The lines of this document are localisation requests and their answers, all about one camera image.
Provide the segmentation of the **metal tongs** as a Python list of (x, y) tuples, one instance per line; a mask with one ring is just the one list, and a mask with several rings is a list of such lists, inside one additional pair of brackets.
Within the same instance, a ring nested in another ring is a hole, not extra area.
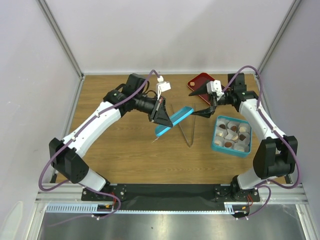
[(177, 123), (176, 127), (179, 129), (187, 147), (191, 148), (195, 140), (196, 116), (189, 114)]

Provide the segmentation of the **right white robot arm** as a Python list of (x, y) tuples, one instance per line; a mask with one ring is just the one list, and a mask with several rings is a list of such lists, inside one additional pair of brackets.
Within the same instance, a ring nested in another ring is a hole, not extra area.
[(300, 171), (298, 140), (295, 136), (286, 135), (271, 120), (261, 105), (261, 93), (247, 89), (243, 73), (230, 73), (227, 77), (226, 86), (219, 80), (210, 80), (190, 95), (208, 96), (209, 107), (196, 111), (196, 116), (210, 118), (218, 106), (233, 106), (248, 121), (260, 141), (252, 168), (234, 176), (230, 183), (230, 196), (236, 201), (242, 201), (249, 191), (264, 187), (267, 182), (277, 184), (276, 178)]

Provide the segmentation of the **blue box lid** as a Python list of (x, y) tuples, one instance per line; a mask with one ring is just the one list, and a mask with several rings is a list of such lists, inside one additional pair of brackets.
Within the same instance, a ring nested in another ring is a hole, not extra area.
[[(175, 112), (173, 115), (169, 117), (172, 127), (176, 126), (179, 124), (181, 121), (183, 121), (185, 118), (190, 116), (194, 112), (194, 109), (190, 106), (184, 106), (177, 112)], [(165, 126), (165, 125), (158, 125), (155, 128), (155, 136), (158, 138), (165, 134), (167, 131), (169, 131), (172, 127)]]

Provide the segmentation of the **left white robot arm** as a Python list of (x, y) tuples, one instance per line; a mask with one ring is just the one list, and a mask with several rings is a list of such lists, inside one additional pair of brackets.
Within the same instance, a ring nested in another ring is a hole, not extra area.
[(92, 189), (98, 200), (107, 199), (109, 181), (92, 170), (83, 157), (107, 128), (132, 110), (147, 114), (151, 123), (173, 126), (166, 110), (166, 99), (161, 95), (171, 89), (171, 84), (158, 75), (153, 97), (148, 96), (149, 85), (149, 79), (143, 75), (130, 74), (126, 83), (105, 95), (97, 109), (76, 130), (62, 140), (50, 141), (50, 165), (71, 183)]

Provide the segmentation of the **dark square chocolate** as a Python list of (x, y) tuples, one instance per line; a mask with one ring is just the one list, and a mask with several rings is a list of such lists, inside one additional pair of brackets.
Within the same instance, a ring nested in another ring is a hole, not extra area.
[(239, 136), (239, 139), (240, 139), (241, 141), (243, 141), (245, 138), (246, 138), (246, 136), (244, 136), (243, 134), (241, 134), (241, 135)]

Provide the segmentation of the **dark round chocolate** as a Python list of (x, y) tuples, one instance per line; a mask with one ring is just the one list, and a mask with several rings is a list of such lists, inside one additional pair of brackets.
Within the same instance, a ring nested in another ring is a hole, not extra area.
[(231, 143), (231, 142), (226, 142), (226, 143), (224, 144), (224, 146), (225, 146), (226, 148), (230, 148), (230, 147), (232, 147), (232, 143)]

